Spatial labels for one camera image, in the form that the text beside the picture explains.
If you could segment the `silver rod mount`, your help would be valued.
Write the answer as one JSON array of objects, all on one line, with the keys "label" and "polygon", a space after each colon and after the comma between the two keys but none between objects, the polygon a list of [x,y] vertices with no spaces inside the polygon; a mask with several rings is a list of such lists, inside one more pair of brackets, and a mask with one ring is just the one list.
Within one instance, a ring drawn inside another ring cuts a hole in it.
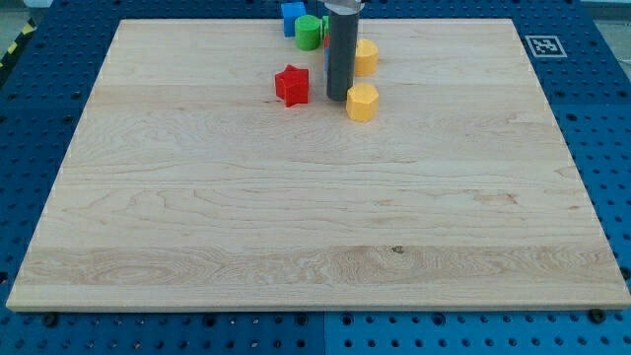
[{"label": "silver rod mount", "polygon": [[361,12],[363,0],[324,0],[324,7],[333,12]]}]

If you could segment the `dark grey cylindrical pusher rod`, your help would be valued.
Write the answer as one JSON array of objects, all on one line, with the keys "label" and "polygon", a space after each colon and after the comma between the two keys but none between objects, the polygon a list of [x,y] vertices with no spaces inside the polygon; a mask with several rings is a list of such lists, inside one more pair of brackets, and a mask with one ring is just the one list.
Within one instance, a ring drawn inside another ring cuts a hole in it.
[{"label": "dark grey cylindrical pusher rod", "polygon": [[329,10],[326,94],[335,102],[345,102],[353,86],[359,13]]}]

